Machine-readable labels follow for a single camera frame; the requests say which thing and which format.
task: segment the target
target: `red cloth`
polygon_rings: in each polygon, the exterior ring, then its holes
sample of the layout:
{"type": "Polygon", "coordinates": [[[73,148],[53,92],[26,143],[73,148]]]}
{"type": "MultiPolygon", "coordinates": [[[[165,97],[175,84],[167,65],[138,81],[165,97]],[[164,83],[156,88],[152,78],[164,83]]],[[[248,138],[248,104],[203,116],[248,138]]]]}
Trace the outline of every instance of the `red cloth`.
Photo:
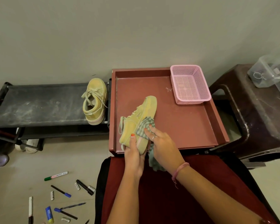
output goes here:
{"type": "MultiPolygon", "coordinates": [[[[272,215],[243,181],[217,156],[184,157],[190,166],[229,196],[275,223],[272,215]]],[[[124,158],[112,157],[102,208],[101,223],[111,212],[124,173],[124,158]]],[[[139,183],[139,223],[213,223],[192,195],[179,183],[177,188],[168,172],[153,171],[145,161],[139,183]]]]}

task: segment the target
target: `green marker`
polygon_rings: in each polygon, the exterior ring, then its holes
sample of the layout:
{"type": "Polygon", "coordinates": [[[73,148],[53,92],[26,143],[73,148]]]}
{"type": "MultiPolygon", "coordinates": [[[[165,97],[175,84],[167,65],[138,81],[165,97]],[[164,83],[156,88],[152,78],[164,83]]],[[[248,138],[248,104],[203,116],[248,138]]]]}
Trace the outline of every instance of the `green marker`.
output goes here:
{"type": "Polygon", "coordinates": [[[45,181],[51,180],[52,178],[57,178],[57,177],[59,177],[59,176],[65,175],[65,174],[68,174],[68,171],[67,171],[67,172],[63,172],[63,173],[60,173],[60,174],[53,175],[53,176],[51,176],[51,177],[47,177],[47,178],[45,178],[45,181]]]}

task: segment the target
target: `cloth rag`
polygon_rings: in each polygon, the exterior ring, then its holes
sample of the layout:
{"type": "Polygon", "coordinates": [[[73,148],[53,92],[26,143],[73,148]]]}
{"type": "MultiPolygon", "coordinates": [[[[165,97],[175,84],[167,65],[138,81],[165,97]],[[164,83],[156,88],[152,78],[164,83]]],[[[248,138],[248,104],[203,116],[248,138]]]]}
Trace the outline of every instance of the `cloth rag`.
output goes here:
{"type": "MultiPolygon", "coordinates": [[[[153,118],[151,117],[145,117],[144,120],[140,123],[138,129],[136,130],[136,134],[139,135],[140,137],[143,137],[145,139],[149,138],[146,136],[146,134],[144,133],[144,129],[146,128],[148,131],[151,132],[151,130],[149,129],[149,125],[152,125],[153,127],[156,127],[155,125],[155,121],[153,118]]],[[[154,171],[157,170],[161,170],[161,171],[166,171],[158,162],[157,160],[154,158],[153,156],[153,142],[151,142],[149,150],[148,150],[148,163],[149,166],[153,168],[154,171]]]]}

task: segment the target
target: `yellow sneaker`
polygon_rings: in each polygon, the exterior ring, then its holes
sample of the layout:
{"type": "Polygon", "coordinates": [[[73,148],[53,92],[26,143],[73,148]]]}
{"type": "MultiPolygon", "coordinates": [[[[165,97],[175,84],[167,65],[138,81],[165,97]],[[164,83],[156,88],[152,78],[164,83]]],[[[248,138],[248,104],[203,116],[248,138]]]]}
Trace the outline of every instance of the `yellow sneaker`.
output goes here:
{"type": "Polygon", "coordinates": [[[123,145],[130,146],[130,137],[134,133],[137,139],[137,148],[140,154],[145,152],[148,140],[142,138],[136,134],[140,123],[145,117],[154,117],[157,110],[157,98],[154,96],[148,96],[145,98],[142,105],[138,106],[136,111],[134,111],[128,117],[121,117],[118,131],[121,134],[119,142],[121,143],[121,149],[123,150],[123,145]]]}
{"type": "Polygon", "coordinates": [[[85,98],[83,112],[90,125],[98,125],[105,118],[105,102],[107,99],[107,87],[103,80],[91,79],[86,92],[82,95],[85,98]]]}

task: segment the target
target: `pink basket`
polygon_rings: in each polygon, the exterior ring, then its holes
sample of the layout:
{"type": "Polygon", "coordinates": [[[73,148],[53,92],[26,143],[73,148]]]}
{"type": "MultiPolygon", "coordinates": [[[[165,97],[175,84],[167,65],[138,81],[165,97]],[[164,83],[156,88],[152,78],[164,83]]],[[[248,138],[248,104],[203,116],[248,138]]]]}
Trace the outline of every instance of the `pink basket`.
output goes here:
{"type": "Polygon", "coordinates": [[[198,65],[172,65],[171,82],[178,105],[201,104],[211,99],[208,85],[198,65]]]}

